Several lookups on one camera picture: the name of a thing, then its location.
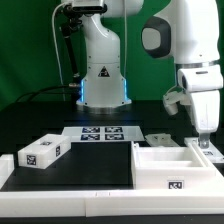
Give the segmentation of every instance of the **white platform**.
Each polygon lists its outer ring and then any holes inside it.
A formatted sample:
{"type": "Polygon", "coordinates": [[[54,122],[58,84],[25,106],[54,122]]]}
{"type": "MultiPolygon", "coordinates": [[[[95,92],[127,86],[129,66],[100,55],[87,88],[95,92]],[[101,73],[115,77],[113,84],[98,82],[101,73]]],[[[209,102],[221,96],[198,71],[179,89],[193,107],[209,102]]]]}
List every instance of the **white platform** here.
{"type": "Polygon", "coordinates": [[[13,155],[2,155],[0,157],[0,189],[5,184],[14,170],[13,155]]]}
{"type": "Polygon", "coordinates": [[[62,135],[71,142],[131,142],[145,141],[139,126],[65,127],[62,135]]]}
{"type": "MultiPolygon", "coordinates": [[[[202,162],[213,170],[207,158],[202,162]]],[[[224,178],[215,169],[206,184],[184,189],[2,192],[0,207],[0,217],[224,214],[224,178]]]]}

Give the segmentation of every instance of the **black table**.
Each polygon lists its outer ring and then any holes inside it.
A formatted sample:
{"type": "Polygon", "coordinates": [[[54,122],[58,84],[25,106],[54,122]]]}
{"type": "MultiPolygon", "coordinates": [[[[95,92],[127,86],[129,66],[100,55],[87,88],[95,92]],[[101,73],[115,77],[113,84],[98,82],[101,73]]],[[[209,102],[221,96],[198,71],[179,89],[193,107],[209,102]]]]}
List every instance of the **black table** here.
{"type": "MultiPolygon", "coordinates": [[[[16,103],[0,112],[0,155],[13,153],[45,134],[69,126],[140,126],[143,135],[168,133],[181,146],[197,136],[184,108],[170,117],[160,101],[133,102],[130,111],[114,115],[79,112],[69,102],[16,103]]],[[[211,141],[224,152],[220,124],[211,141]]],[[[223,167],[218,167],[224,174],[223,167]]],[[[72,149],[46,170],[18,167],[1,191],[132,189],[130,143],[73,143],[72,149]]],[[[224,215],[126,216],[97,218],[0,219],[0,223],[223,223],[224,215]]]]}

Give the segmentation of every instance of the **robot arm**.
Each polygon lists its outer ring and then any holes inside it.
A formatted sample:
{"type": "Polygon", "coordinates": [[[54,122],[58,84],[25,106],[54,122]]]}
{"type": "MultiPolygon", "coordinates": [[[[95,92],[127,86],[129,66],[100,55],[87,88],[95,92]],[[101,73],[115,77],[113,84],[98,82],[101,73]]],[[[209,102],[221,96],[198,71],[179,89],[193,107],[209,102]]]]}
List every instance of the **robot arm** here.
{"type": "Polygon", "coordinates": [[[151,17],[142,33],[145,50],[154,58],[174,57],[176,85],[181,93],[164,96],[170,114],[175,103],[190,106],[192,124],[201,148],[209,147],[210,133],[219,123],[219,89],[223,78],[218,65],[219,20],[215,0],[171,0],[151,17]]]}
{"type": "Polygon", "coordinates": [[[101,18],[133,15],[140,11],[143,1],[62,1],[68,3],[65,10],[69,26],[74,21],[81,23],[86,42],[87,74],[81,81],[81,98],[77,101],[80,110],[110,114],[130,105],[126,80],[120,72],[120,38],[103,26],[101,18]]]}

